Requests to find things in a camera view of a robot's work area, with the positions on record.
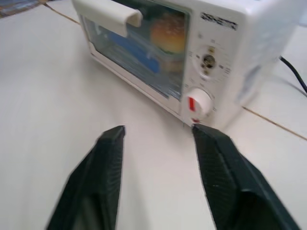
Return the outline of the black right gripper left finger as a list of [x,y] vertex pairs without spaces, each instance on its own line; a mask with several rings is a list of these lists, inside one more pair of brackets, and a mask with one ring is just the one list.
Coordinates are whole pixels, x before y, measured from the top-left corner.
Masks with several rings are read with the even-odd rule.
[[70,173],[46,230],[116,230],[125,127],[102,133]]

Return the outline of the white toaster oven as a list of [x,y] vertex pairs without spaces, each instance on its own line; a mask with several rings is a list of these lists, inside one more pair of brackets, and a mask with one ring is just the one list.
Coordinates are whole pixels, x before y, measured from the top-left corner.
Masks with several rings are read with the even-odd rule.
[[[216,129],[228,126],[253,99],[307,6],[307,0],[164,1],[190,11],[180,114],[170,113],[188,126]],[[209,94],[209,113],[189,111],[193,88]]]

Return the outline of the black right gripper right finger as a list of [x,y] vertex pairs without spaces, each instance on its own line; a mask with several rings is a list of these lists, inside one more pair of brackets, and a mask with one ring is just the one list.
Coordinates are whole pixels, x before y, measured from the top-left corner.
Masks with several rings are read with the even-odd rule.
[[216,230],[300,230],[262,173],[221,131],[194,124],[205,196]]

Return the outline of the white red oven knob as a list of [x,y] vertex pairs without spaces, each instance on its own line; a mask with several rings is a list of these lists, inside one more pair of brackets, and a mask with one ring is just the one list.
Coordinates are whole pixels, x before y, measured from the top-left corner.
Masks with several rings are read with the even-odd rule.
[[187,93],[188,109],[191,112],[207,114],[212,107],[212,100],[207,92],[199,88],[193,88]]

